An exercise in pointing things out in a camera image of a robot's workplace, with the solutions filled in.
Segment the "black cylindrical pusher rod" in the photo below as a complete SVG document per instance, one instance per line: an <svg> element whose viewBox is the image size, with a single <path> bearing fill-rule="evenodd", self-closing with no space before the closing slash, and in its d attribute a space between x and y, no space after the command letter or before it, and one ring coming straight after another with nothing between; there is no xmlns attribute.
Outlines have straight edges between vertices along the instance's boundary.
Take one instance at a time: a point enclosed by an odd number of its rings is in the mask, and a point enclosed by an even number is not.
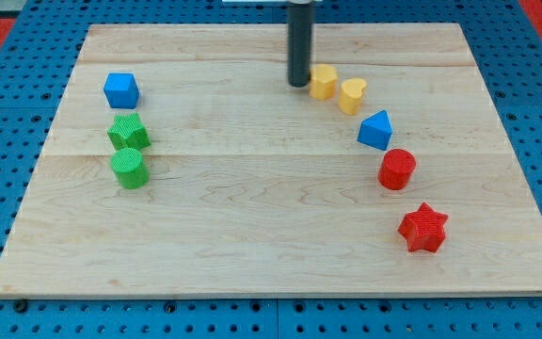
<svg viewBox="0 0 542 339"><path fill-rule="evenodd" d="M313 0L289 1L286 9L288 83L303 88L310 82Z"/></svg>

